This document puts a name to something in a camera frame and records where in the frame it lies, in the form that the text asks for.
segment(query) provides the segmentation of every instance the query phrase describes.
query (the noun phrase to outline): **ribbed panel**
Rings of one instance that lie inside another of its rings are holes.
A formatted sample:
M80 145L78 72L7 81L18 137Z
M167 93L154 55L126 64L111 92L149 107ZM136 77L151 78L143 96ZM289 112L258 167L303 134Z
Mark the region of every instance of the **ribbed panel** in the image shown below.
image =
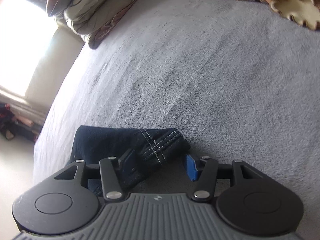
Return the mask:
M86 228L64 236L31 236L15 240L244 240L246 236L224 224L208 204L185 194L131 194L121 203L108 204ZM290 234L264 240L299 240Z

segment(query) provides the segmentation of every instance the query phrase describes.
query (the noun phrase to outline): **gray bedspread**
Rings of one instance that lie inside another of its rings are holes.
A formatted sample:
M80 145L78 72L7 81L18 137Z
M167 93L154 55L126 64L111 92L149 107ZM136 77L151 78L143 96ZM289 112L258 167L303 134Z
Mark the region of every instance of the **gray bedspread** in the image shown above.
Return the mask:
M176 127L198 155L243 159L296 192L298 232L319 239L319 47L319 32L263 4L138 0L74 63L36 143L34 182L65 165L82 124ZM179 164L160 173L137 190L191 185Z

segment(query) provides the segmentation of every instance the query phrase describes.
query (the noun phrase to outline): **stack of pillows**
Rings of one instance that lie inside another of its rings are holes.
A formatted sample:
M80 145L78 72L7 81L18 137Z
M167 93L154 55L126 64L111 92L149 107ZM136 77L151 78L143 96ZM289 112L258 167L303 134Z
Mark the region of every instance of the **stack of pillows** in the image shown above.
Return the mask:
M65 19L69 28L96 49L136 0L47 0L47 14Z

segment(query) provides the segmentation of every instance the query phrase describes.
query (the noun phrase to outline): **white stitching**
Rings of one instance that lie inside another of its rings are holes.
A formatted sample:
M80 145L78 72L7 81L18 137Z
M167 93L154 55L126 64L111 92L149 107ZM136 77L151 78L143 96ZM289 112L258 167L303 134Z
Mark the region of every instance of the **white stitching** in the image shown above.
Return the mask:
M162 157L164 158L164 161L167 162L167 160L165 159L165 157L164 157L163 153L161 152L159 146L156 144L155 140L153 140L153 139L151 138L150 134L147 132L146 129L144 129L144 131L148 134L148 136L150 137L151 141L153 141L153 143L155 144L154 147L157 147L157 148L158 148L159 152L161 153Z
M175 132L179 132L179 131L178 131L178 130L173 131L173 132L170 133L166 138L164 138L163 140L161 140L160 142L158 142L158 143L156 144L156 146L158 146L162 141L164 141L165 139L167 139L170 135L172 135L172 134L175 133ZM146 150L142 155L145 155L148 151L149 151L149 149Z
M140 130L140 132L142 133L143 137L144 137L144 138L147 140L147 142L149 143L148 139L144 136L144 134L143 134L143 132L141 131L141 129L139 129L139 130ZM153 150L153 152L154 152L154 154L156 155L159 163L162 165L162 163L161 163L161 161L159 160L158 155L156 154L156 152L155 152L154 150Z
M173 136L169 141L167 141L164 145L162 145L162 146L160 147L160 149L162 149L163 147L165 147L165 146L166 146L169 142L171 142L174 138L179 137L179 136L182 136L182 134L181 134L181 133L178 133L178 134L176 134L175 136ZM151 155L152 155L152 153L149 154L148 156L144 157L143 159L146 160L146 159L149 158Z

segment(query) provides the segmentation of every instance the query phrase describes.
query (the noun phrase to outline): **logo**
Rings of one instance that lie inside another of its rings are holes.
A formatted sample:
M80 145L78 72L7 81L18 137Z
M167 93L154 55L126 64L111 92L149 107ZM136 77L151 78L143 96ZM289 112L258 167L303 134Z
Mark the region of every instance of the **logo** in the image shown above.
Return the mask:
M156 200L156 201L159 201L159 200L162 199L162 197L158 195L158 196L155 196L153 199Z

